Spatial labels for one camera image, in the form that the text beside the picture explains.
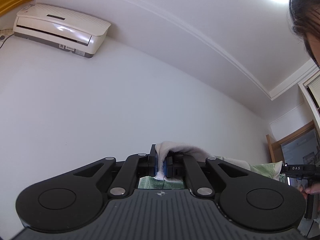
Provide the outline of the person's right hand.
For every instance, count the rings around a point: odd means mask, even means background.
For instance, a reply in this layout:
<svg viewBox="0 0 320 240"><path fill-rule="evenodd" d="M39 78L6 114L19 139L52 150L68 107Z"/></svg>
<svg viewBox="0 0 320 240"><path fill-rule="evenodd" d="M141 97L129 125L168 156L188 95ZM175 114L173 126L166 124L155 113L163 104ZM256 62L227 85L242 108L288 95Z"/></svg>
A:
<svg viewBox="0 0 320 240"><path fill-rule="evenodd" d="M308 195L319 194L320 193L320 183L313 183L311 186L304 188L302 185L298 186L298 191L306 199Z"/></svg>

